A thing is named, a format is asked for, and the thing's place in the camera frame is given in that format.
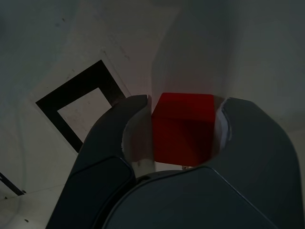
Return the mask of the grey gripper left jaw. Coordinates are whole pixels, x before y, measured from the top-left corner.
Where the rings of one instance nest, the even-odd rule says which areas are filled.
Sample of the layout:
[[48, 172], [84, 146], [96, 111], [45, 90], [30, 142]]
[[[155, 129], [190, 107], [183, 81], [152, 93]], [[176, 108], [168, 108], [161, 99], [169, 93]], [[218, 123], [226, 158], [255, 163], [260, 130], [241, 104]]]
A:
[[154, 171], [151, 101], [146, 95], [130, 96], [91, 128], [47, 228], [102, 228], [137, 178]]

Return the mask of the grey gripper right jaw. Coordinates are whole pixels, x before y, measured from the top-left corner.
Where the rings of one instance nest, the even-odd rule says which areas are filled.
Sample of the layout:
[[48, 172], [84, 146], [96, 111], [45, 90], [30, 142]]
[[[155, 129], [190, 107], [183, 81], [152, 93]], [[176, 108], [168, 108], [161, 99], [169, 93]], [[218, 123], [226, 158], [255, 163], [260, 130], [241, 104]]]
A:
[[112, 209], [106, 229], [302, 229], [301, 176], [285, 131], [253, 102], [228, 98], [220, 152], [148, 180]]

